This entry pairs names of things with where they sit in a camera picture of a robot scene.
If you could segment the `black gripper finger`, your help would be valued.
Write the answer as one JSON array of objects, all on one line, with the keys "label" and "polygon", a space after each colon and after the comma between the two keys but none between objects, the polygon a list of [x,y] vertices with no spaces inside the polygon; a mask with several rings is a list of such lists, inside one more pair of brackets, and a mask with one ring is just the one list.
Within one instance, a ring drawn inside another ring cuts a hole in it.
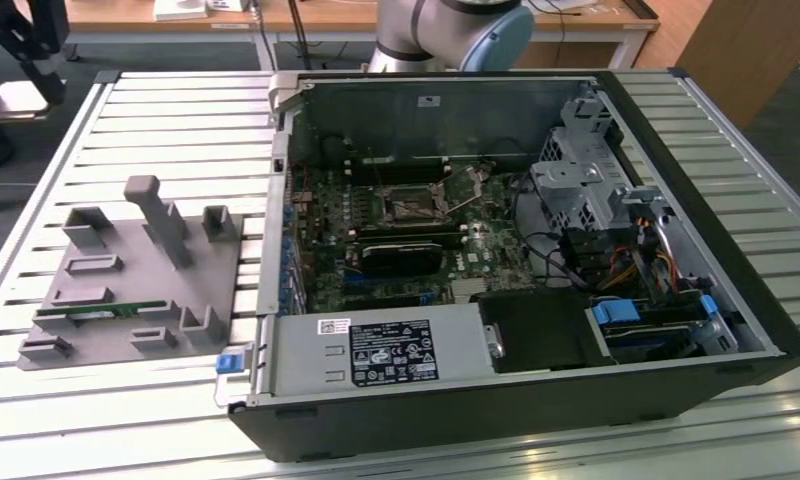
[{"label": "black gripper finger", "polygon": [[28,79],[49,105],[61,105],[65,100],[65,85],[57,72],[61,63],[61,57],[25,60],[20,63]]}]

